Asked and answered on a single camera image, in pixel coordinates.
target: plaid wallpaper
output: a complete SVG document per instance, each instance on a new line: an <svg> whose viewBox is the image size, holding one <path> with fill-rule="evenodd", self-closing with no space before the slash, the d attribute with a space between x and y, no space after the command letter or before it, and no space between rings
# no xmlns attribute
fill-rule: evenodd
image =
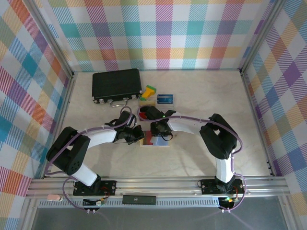
<svg viewBox="0 0 307 230"><path fill-rule="evenodd" d="M307 0L288 0L246 75L277 175L307 229Z"/></svg>
<svg viewBox="0 0 307 230"><path fill-rule="evenodd" d="M236 69L270 0L36 2L71 66L104 71Z"/></svg>
<svg viewBox="0 0 307 230"><path fill-rule="evenodd" d="M0 1L0 230L42 170L68 77L21 0Z"/></svg>
<svg viewBox="0 0 307 230"><path fill-rule="evenodd" d="M244 55L240 61L240 64L239 64L239 69L243 67L243 64L246 60L246 57L248 56L249 52L250 52L250 49L253 47L253 45L255 44L256 42L256 39L258 38L258 35L259 35L259 32L261 31L262 27L265 25L265 22L270 14L270 11L271 9L273 8L273 5L274 3L276 2L276 0L270 0L264 14L262 15L262 18L253 34L253 36L251 37L251 40L249 41L249 44L244 52Z"/></svg>

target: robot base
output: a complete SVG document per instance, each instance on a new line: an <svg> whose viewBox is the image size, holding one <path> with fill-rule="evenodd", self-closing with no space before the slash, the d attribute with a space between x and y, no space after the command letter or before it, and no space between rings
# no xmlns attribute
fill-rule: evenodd
<svg viewBox="0 0 307 230"><path fill-rule="evenodd" d="M219 189L216 186L217 185L216 179L200 180L198 184L199 184L199 187L201 188L201 193L203 195L236 194L236 193L243 194L244 193L244 187L243 187L241 179L234 179L231 186L229 186L229 189L227 192L223 192L221 189Z"/></svg>
<svg viewBox="0 0 307 230"><path fill-rule="evenodd" d="M73 196L114 196L116 181L101 181L100 178L88 187L78 181L74 185Z"/></svg>

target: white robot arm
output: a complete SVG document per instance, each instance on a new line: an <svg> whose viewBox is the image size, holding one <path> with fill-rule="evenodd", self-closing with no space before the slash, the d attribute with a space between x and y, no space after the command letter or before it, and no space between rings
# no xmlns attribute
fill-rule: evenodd
<svg viewBox="0 0 307 230"><path fill-rule="evenodd" d="M173 114L174 116L181 116L180 113ZM183 131L186 133L192 133L201 137L200 130L204 126L204 123L198 121L186 120L180 118L169 119L167 122L168 126L173 131ZM216 162L216 178L220 181L227 183L234 176L234 173L231 171L231 154L228 159L219 159L215 158Z"/></svg>
<svg viewBox="0 0 307 230"><path fill-rule="evenodd" d="M158 111L153 106L149 107L146 111L146 116L149 120L155 120L157 114L162 114L164 116L162 112ZM180 116L180 114L175 111L171 111L171 114L174 116ZM136 126L134 128L129 127L135 119L135 116L133 116L130 121L122 127L115 129L107 128L124 123L129 115L128 112L123 111L120 118L113 120L111 123L107 123L105 129L80 135L72 143L72 148L66 149L53 162L53 164L63 170L67 175L73 176L75 179L88 187L92 187L94 190L95 184L100 182L100 176L83 163L86 151L93 146L103 143L111 143L119 139L125 139L128 144L131 144L144 138L141 126ZM220 115L214 114L210 119L231 129ZM217 187L226 193L235 179L234 173L231 169L231 153L236 147L236 138L226 130L210 125L200 123L199 121L173 118L152 122L151 128L156 131L158 130L162 136L169 135L171 131L183 131L201 136L208 147L209 152L216 157ZM75 129L71 127L65 128L48 151L47 160L50 161L53 156L55 156L57 152L76 134L77 131Z"/></svg>

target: white tabletop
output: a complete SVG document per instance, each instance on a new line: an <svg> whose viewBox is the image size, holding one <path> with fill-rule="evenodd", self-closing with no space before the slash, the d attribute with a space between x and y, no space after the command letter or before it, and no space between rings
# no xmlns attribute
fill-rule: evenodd
<svg viewBox="0 0 307 230"><path fill-rule="evenodd" d="M83 130L119 117L120 107L93 103L92 74L78 74L63 127ZM269 175L238 71L141 71L141 81L143 89L149 84L157 88L157 94L173 94L175 110L182 114L204 119L221 114L244 143L235 158L236 172ZM131 100L128 106L136 114L138 101ZM148 123L140 124L148 130ZM84 163L100 176L215 175L215 158L201 137L183 132L174 132L169 147L140 147L139 142L102 144L88 150Z"/></svg>

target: cable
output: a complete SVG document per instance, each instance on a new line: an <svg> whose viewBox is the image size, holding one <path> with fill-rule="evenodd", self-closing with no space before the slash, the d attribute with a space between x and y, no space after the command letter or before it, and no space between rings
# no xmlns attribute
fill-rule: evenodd
<svg viewBox="0 0 307 230"><path fill-rule="evenodd" d="M239 203L238 203L236 206L234 206L233 208L227 209L227 208L221 207L221 208L223 208L223 209L225 209L225 210L228 210L229 212L230 212L231 210L236 209L236 208L242 203L242 201L243 201L244 198L245 198L245 194L246 194L246 180L245 180L245 178L244 178L243 175L238 174L238 173L235 173L235 169L234 169L234 164L235 164L235 163L234 163L234 159L235 159L234 155L237 154L237 153L239 153L239 152L243 149L243 141L242 141L241 138L238 136L238 134L235 133L234 131L232 131L231 129L227 128L226 126L223 126L223 125L221 125L220 123L217 123L217 122L215 122L215 121L205 120L205 119L199 119L199 118L194 118L194 117L189 117L189 116L167 116L167 117L162 117L162 118L155 119L155 120L144 119L144 118L142 118L142 117L140 116L141 108L143 108L143 107L148 107L148 105L140 106L139 109L138 109L138 112L137 112L139 119L142 120L142 121L158 122L158 121L162 121L162 120L164 120L164 119L180 118L180 119L187 119L187 120L193 120L193 121L198 121L198 122L207 122L207 123L211 123L211 124L217 125L217 126L223 128L223 129L225 129L226 131L228 131L230 134L232 134L232 135L239 141L239 143L240 143L240 148L239 148L238 150L234 151L234 152L231 154L231 156L230 156L230 157L231 157L231 163L230 163L230 164L231 164L231 171L234 173L234 175L235 175L235 176L238 176L238 177L241 177L242 180L243 180L243 182L244 182L244 193L243 193L242 198L241 198L241 200L239 201Z"/></svg>
<svg viewBox="0 0 307 230"><path fill-rule="evenodd" d="M68 180L70 180L71 178L67 178L64 183L63 183L63 186L62 186L62 191L63 191L63 195L65 196L66 200L68 201L68 203L70 203L73 207L77 208L77 209L80 209L82 211L86 211L83 207L79 207L79 206L76 206L71 200L69 200L67 194L65 193L65 184Z"/></svg>
<svg viewBox="0 0 307 230"><path fill-rule="evenodd" d="M130 115L129 115L129 117L128 117L128 119L124 122L124 123L122 123L122 124L120 124L120 125L118 125L118 126L112 126L112 127L94 127L94 128L90 128L90 129L88 129L88 130L84 130L84 131L82 131L82 132L80 132L80 133L78 133L78 134L76 134L72 139L70 139L68 142L67 142L67 144L66 145L64 145L64 147L63 148L61 148L61 150L48 162L48 164L46 165L46 167L45 167L45 171L44 171L44 176L47 174L47 171L48 171L48 168L52 165L52 163L59 157L59 155L61 155L62 154L62 152L78 137L78 136L80 136L80 135L82 135L82 134L85 134L85 133L90 133L90 132L94 132L94 131L98 131L98 130L103 130L103 129L115 129L115 128L118 128L118 127L121 127L121 126L124 126L125 124L127 124L128 122L129 122L129 120L131 119L131 117L132 117L132 110L131 110L131 108L130 107L128 107L128 106L124 106L124 107L122 107L122 109L120 110L120 113L122 113L122 111L123 111L123 109L125 109L125 108L128 108L129 109L129 111L130 111Z"/></svg>
<svg viewBox="0 0 307 230"><path fill-rule="evenodd" d="M231 129L227 128L226 126L223 126L221 125L220 123L217 123L215 121L211 121L211 120L205 120L205 119L199 119L199 118L194 118L194 117L190 117L190 116L166 116L166 117L162 117L162 118L159 118L159 119L155 119L155 120L149 120L149 119L144 119L140 116L140 110L141 108L143 107L148 107L148 105L143 105L143 106L140 106L139 109L138 109L138 117L140 120L142 121L150 121L150 122L157 122L157 121L162 121L162 120L165 120L165 119L174 119L174 118L181 118L181 119L187 119L187 120L193 120L193 121L198 121L198 122L207 122L207 123L211 123L211 124L214 124L214 125L217 125L223 129L225 129L226 131L228 131L229 133L231 133L240 143L240 148L238 150L236 150L234 153L232 153L232 155L235 155L237 154L238 152L240 152L243 148L243 142L241 140L241 138L234 132L232 131Z"/></svg>
<svg viewBox="0 0 307 230"><path fill-rule="evenodd" d="M62 152L78 137L78 136L80 136L80 135L82 135L82 134L84 134L84 133L89 133L89 132L94 132L94 131L98 131L98 130L102 130L102 129L115 129L115 128L118 128L118 127L121 127L121 126L124 126L125 124L127 124L128 122L129 122L129 120L131 119L131 117L132 117L132 110L131 110L131 108L130 107L128 107L128 106L124 106L124 107L122 107L122 109L120 110L120 113L122 113L122 111L125 109L125 108L128 108L129 109L129 112L130 112L130 115L129 115L129 117L128 117L128 119L124 122L124 123L122 123L122 124L120 124L120 125L118 125L118 126L113 126L113 127L95 127L95 128L90 128L90 129L88 129L88 130L84 130L84 131L82 131L82 132L80 132L80 133L78 133L78 134L76 134L72 139L70 139L70 141L68 141L67 142L67 144L49 161L49 163L46 165L46 167L45 167L45 171L44 171L44 176L45 175L55 175L55 174L58 174L58 173L64 173L64 172L60 172L60 171L57 171L57 172L47 172L48 171L48 168L52 165L52 163L59 157L59 155L60 154L62 154ZM77 208L77 209L80 209L80 210L83 210L83 211L86 211L84 208L82 208L82 207L79 207L79 206L76 206L69 198L68 198L68 196L67 196L67 194L65 193L65 184L66 184L66 182L68 181L68 180L70 180L70 179L72 179L72 180L75 180L75 181L77 181L77 179L76 178L74 178L74 177L72 177L72 176L69 176L69 178L67 178L65 181L64 181L64 183L63 183L63 186L62 186L62 191L63 191L63 195L64 195L64 197L66 198L66 200L73 206L73 207L75 207L75 208Z"/></svg>
<svg viewBox="0 0 307 230"><path fill-rule="evenodd" d="M163 139L163 140L165 140L165 138L161 135L161 138ZM171 139L173 139L173 134L171 133ZM171 140L170 139L170 140ZM165 140L165 141L170 141L170 140Z"/></svg>
<svg viewBox="0 0 307 230"><path fill-rule="evenodd" d="M235 190L236 190L236 199L238 199L238 188L235 187L235 186L234 186L234 188L235 188Z"/></svg>

